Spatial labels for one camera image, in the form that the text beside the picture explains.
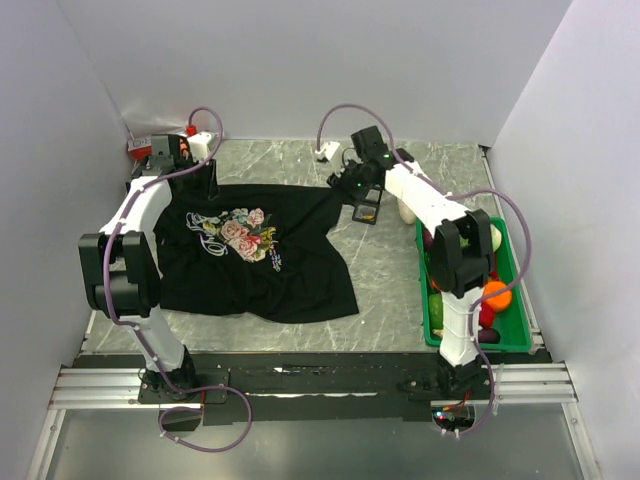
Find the black printed t-shirt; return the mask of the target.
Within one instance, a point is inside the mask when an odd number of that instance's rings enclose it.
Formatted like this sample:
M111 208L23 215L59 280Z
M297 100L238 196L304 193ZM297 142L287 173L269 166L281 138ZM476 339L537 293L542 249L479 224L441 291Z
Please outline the black printed t-shirt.
M235 184L212 200L175 196L154 229L162 308L286 324L357 314L348 266L327 237L341 210L323 187Z

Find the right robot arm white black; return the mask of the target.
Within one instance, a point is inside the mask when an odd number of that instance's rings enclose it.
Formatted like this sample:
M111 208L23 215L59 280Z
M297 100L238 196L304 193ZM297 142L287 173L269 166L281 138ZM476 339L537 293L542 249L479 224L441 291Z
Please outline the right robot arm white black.
M386 192L422 223L430 238L426 271L443 304L439 353L449 364L438 372L437 387L444 396L459 398L472 385L465 366L479 356L477 309L494 269L489 216L439 192L406 152L385 143L376 126L352 134L351 142L357 158L334 164L327 183L354 207L357 222L376 223Z

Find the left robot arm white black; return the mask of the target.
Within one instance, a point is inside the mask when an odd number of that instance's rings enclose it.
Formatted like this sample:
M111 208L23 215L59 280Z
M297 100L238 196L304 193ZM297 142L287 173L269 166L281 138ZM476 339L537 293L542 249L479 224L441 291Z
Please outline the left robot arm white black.
M148 238L183 180L203 180L205 192L215 190L221 140L209 132L152 136L125 200L99 232L82 235L78 244L89 306L134 339L145 361L143 386L177 402L202 389L188 349L161 312L160 273Z

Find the white toy radish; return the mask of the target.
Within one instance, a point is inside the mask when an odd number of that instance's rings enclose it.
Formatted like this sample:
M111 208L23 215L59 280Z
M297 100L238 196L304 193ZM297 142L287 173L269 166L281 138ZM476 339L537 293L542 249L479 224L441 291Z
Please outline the white toy radish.
M417 219L415 213L401 199L397 199L397 204L402 221L407 225L413 225Z

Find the red white toothpaste box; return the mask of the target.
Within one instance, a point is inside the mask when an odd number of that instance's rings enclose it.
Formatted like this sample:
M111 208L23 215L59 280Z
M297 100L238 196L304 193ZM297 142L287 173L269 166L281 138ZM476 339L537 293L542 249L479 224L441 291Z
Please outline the red white toothpaste box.
M127 141L127 152L134 161L140 161L151 154L151 136L146 135L129 139Z

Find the clear plastic bag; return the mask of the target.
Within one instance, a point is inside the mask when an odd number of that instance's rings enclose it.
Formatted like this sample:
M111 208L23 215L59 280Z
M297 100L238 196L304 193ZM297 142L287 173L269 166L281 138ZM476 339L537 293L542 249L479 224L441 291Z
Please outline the clear plastic bag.
M180 130L187 123L186 116L163 112L141 100L126 104L121 110L121 117L133 138Z

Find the purple toy onion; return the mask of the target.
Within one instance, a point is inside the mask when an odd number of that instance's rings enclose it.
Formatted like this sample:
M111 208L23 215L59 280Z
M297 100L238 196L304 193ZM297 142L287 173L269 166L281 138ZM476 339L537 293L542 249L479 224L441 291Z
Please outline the purple toy onion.
M434 239L432 234L427 229L422 230L422 239L424 249L426 251L430 251L433 248Z

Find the green toy pepper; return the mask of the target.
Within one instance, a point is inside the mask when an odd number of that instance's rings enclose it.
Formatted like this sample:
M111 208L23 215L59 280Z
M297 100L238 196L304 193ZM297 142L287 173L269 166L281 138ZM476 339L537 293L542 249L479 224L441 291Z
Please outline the green toy pepper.
M428 296L428 312L431 330L441 330L444 323L443 301L440 293Z

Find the green toy lettuce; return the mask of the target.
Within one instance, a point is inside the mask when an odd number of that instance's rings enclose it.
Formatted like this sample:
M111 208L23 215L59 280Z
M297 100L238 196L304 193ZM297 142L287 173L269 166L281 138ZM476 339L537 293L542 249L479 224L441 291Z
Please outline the green toy lettuce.
M502 244L503 235L501 231L494 224L490 225L490 234L491 234L492 250L493 252L496 252ZM461 246L467 246L469 244L469 240L462 236L459 237L459 241Z

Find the red toy pepper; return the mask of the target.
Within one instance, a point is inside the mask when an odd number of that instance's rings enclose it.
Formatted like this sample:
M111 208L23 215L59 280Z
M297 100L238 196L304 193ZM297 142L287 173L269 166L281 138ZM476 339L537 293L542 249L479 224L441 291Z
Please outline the red toy pepper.
M489 281L494 282L499 280L498 267L496 264L497 258L494 258L495 264L494 269L489 274ZM481 328L492 328L495 318L496 318L496 310L493 308L491 301L487 300L481 304L480 315L479 315L479 325Z

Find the orange toy fruit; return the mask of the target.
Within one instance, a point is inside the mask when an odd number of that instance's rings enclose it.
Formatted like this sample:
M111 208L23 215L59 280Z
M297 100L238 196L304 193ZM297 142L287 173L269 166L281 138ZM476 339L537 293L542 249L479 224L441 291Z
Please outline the orange toy fruit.
M501 281L489 281L483 292L483 302L493 311L499 313L506 310L512 303L513 293Z

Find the purple toy eggplant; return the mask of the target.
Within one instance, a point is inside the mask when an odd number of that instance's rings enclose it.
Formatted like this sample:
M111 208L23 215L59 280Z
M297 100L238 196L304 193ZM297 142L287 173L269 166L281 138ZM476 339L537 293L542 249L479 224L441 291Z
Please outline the purple toy eggplant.
M499 344L501 342L500 333L492 328L480 328L478 331L477 339L479 343L484 344Z

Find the green plastic bin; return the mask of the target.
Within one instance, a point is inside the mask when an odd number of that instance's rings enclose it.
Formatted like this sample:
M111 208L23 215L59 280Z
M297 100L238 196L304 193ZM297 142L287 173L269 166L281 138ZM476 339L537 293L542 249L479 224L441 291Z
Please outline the green plastic bin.
M502 233L503 240L500 248L494 253L497 258L499 280L505 284L510 283L518 273L514 256L511 251L511 243L506 223L499 217L493 217L491 224L494 224ZM430 329L430 319L428 312L428 296L435 292L431 287L431 276L427 269L428 252L424 249L422 230L423 224L416 222L416 246L419 255L420 266L420 282L422 289L422 307L423 307L423 330L425 342L428 346L438 348L441 344L441 337ZM499 344L481 344L483 349L505 351L505 352L527 352L532 345L531 335L524 302L522 299L520 287L516 286L512 289L513 300L511 305L504 311L497 313L493 327L501 335Z

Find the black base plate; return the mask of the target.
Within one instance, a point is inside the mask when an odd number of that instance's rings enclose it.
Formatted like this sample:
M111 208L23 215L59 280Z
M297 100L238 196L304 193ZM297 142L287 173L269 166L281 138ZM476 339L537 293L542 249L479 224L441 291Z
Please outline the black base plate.
M550 364L548 354L492 353L451 367L437 353L194 354L185 376L169 388L143 373L138 401L200 407L207 426L264 421L400 418L429 422L439 401L498 400L510 366Z

